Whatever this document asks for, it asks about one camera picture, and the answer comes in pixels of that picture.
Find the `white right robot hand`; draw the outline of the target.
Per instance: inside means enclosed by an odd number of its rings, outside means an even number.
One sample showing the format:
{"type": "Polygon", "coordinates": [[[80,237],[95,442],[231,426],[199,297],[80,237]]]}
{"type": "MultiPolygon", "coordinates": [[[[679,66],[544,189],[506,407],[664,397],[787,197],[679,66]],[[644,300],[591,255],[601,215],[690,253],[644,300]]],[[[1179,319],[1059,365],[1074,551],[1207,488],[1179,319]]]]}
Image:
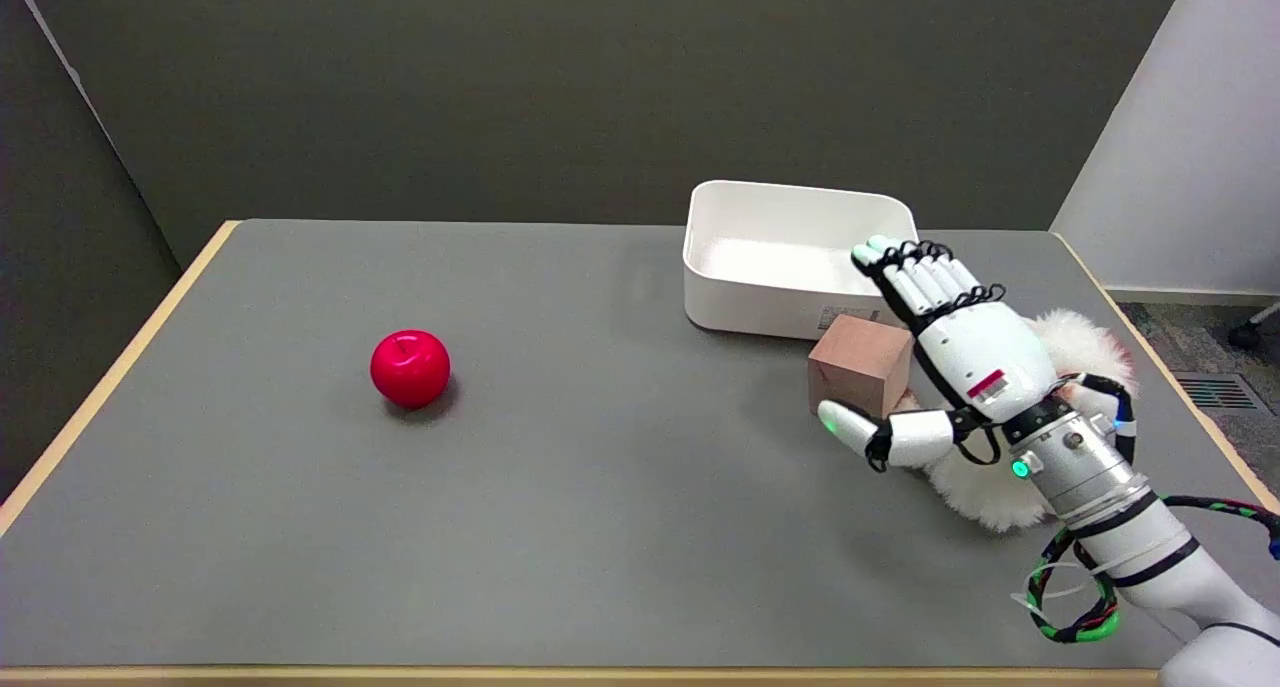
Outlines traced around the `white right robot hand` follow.
{"type": "Polygon", "coordinates": [[[1001,283],[983,285],[932,241],[873,235],[851,260],[914,336],[915,362],[947,404],[873,417],[842,400],[820,400],[819,422],[873,470],[918,468],[951,452],[996,464],[996,429],[1016,444],[1073,413],[1055,394],[1050,354],[1027,319],[1004,303],[1001,283]]]}

